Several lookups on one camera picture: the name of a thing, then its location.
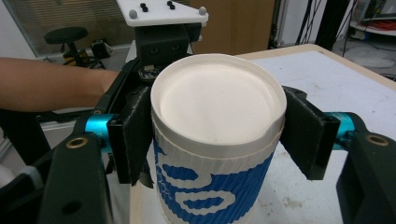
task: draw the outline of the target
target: blue pattern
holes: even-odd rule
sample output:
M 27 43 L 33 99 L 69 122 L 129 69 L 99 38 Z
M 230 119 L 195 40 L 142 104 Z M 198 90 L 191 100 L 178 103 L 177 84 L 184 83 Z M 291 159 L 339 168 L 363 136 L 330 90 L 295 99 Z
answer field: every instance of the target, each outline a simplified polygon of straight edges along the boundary
M 271 154 L 263 163 L 257 165 L 254 168 L 248 169 L 246 171 L 239 172 L 237 174 L 230 175 L 211 175 L 212 182 L 199 189 L 180 189 L 178 187 L 172 186 L 166 181 L 163 176 L 163 171 L 158 166 L 158 153 L 163 153 L 163 150 L 158 146 L 158 143 L 154 141 L 154 153 L 155 162 L 157 168 L 157 182 L 161 183 L 158 185 L 159 192 L 164 202 L 167 204 L 170 210 L 173 211 L 179 218 L 188 223 L 233 223 L 240 217 L 244 216 L 246 212 L 255 203 L 257 196 L 262 187 L 262 182 L 267 173 L 270 161 L 274 155 Z M 188 168 L 177 168 L 173 167 L 175 174 L 179 174 L 180 179 L 191 179 L 196 178 L 197 175 L 194 171 Z M 234 203 L 227 206 L 225 209 L 220 209 L 216 213 L 208 213 L 206 215 L 195 215 L 189 213 L 183 209 L 178 202 L 176 202 L 176 194 L 183 193 L 197 193 L 202 191 L 226 191 L 230 192 L 235 196 Z M 213 197 L 206 200 L 196 200 L 196 201 L 185 201 L 184 204 L 189 208 L 203 209 L 210 208 L 211 206 L 219 205 L 223 202 L 220 197 Z

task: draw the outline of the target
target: white table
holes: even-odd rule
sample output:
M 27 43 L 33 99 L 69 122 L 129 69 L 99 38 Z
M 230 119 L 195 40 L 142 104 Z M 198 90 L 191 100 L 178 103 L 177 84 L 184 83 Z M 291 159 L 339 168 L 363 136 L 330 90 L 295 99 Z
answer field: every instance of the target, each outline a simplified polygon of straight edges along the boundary
M 396 84 L 315 45 L 240 55 L 268 70 L 283 86 L 308 93 L 322 111 L 354 112 L 374 133 L 396 139 Z M 335 184 L 347 153 L 333 151 L 326 175 L 309 181 L 279 144 L 250 223 L 342 223 Z M 155 178 L 153 152 L 148 160 Z M 166 223 L 154 189 L 131 188 L 130 221 Z

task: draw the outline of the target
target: shelf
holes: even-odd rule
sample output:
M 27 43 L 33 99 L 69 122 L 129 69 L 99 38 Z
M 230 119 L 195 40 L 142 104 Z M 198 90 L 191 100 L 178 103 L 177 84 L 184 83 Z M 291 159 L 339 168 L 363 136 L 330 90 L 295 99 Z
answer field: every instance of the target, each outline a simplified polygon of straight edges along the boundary
M 396 30 L 395 31 L 377 30 L 377 29 L 374 29 L 374 28 L 371 28 L 371 27 L 359 25 L 356 21 L 351 21 L 350 22 L 350 26 L 355 28 L 355 29 L 358 29 L 358 30 L 361 30 L 361 31 L 364 31 L 364 32 L 368 32 L 368 33 L 379 34 L 379 35 L 393 35 L 393 36 L 396 36 Z

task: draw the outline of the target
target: paper cup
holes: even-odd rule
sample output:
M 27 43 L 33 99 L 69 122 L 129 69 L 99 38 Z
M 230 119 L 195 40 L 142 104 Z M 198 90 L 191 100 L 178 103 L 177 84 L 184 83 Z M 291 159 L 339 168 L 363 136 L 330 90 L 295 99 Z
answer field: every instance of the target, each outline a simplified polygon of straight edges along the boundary
M 281 135 L 286 96 L 222 54 L 169 65 L 151 91 L 157 190 L 168 223 L 247 223 Z

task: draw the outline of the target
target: black stool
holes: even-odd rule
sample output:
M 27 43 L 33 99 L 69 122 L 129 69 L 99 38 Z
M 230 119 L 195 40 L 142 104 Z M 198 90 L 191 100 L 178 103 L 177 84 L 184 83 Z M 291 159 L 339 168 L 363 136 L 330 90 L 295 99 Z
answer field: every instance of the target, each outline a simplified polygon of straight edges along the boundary
M 77 66 L 89 68 L 94 68 L 97 64 L 99 64 L 99 67 L 105 69 L 103 63 L 95 57 L 80 57 L 74 41 L 80 40 L 87 35 L 88 31 L 83 27 L 66 27 L 47 33 L 44 35 L 44 39 L 46 40 L 47 44 L 62 44 L 61 51 L 64 51 L 64 44 L 67 44 L 73 59 L 67 61 L 64 64 L 75 62 Z

